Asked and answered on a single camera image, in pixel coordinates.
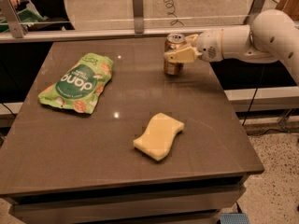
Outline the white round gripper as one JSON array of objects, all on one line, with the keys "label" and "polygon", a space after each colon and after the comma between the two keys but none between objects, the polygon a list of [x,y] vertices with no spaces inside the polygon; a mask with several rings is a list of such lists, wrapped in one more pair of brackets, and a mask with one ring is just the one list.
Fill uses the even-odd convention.
[{"label": "white round gripper", "polygon": [[222,57],[222,29],[207,30],[203,33],[188,35],[184,45],[169,50],[164,58],[170,63],[193,63],[198,57],[205,62],[219,62]]}]

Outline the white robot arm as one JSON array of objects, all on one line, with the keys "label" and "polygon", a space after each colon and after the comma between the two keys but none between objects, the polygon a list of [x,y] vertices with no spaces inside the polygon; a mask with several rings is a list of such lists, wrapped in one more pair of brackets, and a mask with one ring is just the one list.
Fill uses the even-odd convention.
[{"label": "white robot arm", "polygon": [[251,24],[212,28],[185,37],[186,44],[164,53],[170,63],[220,62],[238,59],[247,63],[281,61],[299,85],[299,30],[295,22],[276,9],[260,13]]}]

